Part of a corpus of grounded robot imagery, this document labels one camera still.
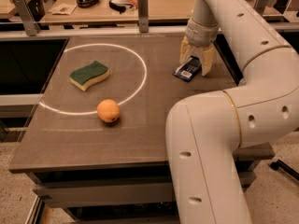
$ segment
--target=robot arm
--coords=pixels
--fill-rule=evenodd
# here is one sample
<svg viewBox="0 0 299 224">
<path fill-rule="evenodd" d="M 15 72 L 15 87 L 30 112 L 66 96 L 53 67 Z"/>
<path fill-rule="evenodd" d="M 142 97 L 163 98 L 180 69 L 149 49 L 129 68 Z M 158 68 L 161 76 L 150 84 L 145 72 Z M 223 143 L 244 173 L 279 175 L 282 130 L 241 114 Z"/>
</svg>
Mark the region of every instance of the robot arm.
<svg viewBox="0 0 299 224">
<path fill-rule="evenodd" d="M 186 98 L 168 115 L 166 145 L 182 224 L 251 223 L 232 153 L 299 126 L 297 52 L 244 0 L 197 0 L 186 44 L 208 47 L 218 26 L 244 82 Z"/>
</svg>

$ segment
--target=projected light circle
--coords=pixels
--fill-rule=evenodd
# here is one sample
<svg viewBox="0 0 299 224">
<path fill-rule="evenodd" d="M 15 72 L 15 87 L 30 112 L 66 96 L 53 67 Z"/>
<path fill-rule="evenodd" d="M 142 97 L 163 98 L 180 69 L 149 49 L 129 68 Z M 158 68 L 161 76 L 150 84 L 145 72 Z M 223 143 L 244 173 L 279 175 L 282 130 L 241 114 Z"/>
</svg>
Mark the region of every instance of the projected light circle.
<svg viewBox="0 0 299 224">
<path fill-rule="evenodd" d="M 107 47 L 112 47 L 112 48 L 118 48 L 118 49 L 124 49 L 127 50 L 129 52 L 131 52 L 132 54 L 134 54 L 136 56 L 136 58 L 141 62 L 143 70 L 144 70 L 144 76 L 143 79 L 141 81 L 141 84 L 137 87 L 137 89 L 127 98 L 125 98 L 124 100 L 118 102 L 118 105 L 123 105 L 126 102 L 128 102 L 129 100 L 131 100 L 132 98 L 134 98 L 143 88 L 146 79 L 147 79 L 147 75 L 148 75 L 148 70 L 147 70 L 147 66 L 146 63 L 144 62 L 144 60 L 142 59 L 142 57 L 140 57 L 135 51 L 128 49 L 124 46 L 120 46 L 120 45 L 116 45 L 116 44 L 109 44 L 109 43 L 92 43 L 92 44 L 87 44 L 87 45 L 81 45 L 81 46 L 76 46 L 70 49 L 66 49 L 64 51 L 64 53 L 67 53 L 68 51 L 74 50 L 74 49 L 82 49 L 82 48 L 87 48 L 87 47 L 99 47 L 99 46 L 107 46 Z M 46 105 L 45 103 L 43 103 L 42 101 L 39 102 L 39 104 L 51 111 L 57 112 L 59 114 L 63 114 L 63 115 L 69 115 L 69 116 L 85 116 L 85 115 L 93 115 L 96 114 L 96 109 L 94 111 L 90 111 L 90 112 L 68 112 L 68 111 L 63 111 L 61 109 L 56 109 L 53 108 L 49 105 Z"/>
</svg>

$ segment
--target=orange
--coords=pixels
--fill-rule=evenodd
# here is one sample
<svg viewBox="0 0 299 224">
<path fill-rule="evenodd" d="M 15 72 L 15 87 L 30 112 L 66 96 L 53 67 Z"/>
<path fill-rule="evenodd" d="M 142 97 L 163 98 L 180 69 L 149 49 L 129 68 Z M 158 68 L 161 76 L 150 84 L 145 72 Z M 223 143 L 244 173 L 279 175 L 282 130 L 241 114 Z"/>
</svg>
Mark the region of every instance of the orange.
<svg viewBox="0 0 299 224">
<path fill-rule="evenodd" d="M 96 108 L 99 118 L 103 122 L 111 123 L 116 121 L 121 114 L 119 105 L 110 99 L 102 101 Z"/>
</svg>

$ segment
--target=green sponge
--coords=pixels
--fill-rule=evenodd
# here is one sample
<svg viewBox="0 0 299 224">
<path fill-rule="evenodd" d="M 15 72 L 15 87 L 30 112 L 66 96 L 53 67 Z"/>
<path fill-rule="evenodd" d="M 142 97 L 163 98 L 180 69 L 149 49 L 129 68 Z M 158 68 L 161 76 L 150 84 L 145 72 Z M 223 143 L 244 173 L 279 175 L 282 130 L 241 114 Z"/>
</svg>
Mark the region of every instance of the green sponge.
<svg viewBox="0 0 299 224">
<path fill-rule="evenodd" d="M 94 61 L 73 71 L 70 75 L 70 80 L 79 89 L 86 91 L 91 85 L 103 81 L 109 75 L 109 69 L 105 65 Z"/>
</svg>

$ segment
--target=workbench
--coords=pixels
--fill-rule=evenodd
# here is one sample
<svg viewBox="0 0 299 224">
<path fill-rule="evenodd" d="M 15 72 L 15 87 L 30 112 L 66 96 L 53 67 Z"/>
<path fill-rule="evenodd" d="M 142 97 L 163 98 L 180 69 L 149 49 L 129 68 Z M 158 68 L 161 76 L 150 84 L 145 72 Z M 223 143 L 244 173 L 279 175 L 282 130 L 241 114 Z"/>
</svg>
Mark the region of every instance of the workbench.
<svg viewBox="0 0 299 224">
<path fill-rule="evenodd" d="M 90 211 L 96 207 L 175 203 L 164 137 L 169 110 L 185 97 L 235 86 L 218 52 L 206 77 L 198 74 L 191 82 L 174 77 L 182 37 L 70 37 L 9 171 L 28 174 L 46 205 L 63 208 L 74 219 L 103 214 Z M 105 64 L 111 74 L 83 92 L 69 75 L 93 61 Z M 121 117 L 115 123 L 106 124 L 96 114 L 105 99 L 120 106 Z M 236 156 L 248 161 L 244 157 L 252 157 L 252 150 Z M 139 208 L 137 216 L 166 216 L 178 223 L 173 208 L 150 210 L 153 213 Z M 112 217 L 118 217 L 115 210 L 94 218 Z"/>
<path fill-rule="evenodd" d="M 11 0 L 0 0 L 0 19 L 10 19 L 18 10 Z"/>
<path fill-rule="evenodd" d="M 60 4 L 75 5 L 76 0 L 58 0 L 50 8 Z M 186 22 L 192 14 L 195 0 L 149 0 L 149 22 Z M 109 0 L 100 0 L 94 7 L 76 7 L 71 15 L 52 15 L 47 12 L 41 19 L 44 25 L 115 24 L 136 23 L 137 9 L 126 9 L 122 14 L 109 7 Z"/>
</svg>

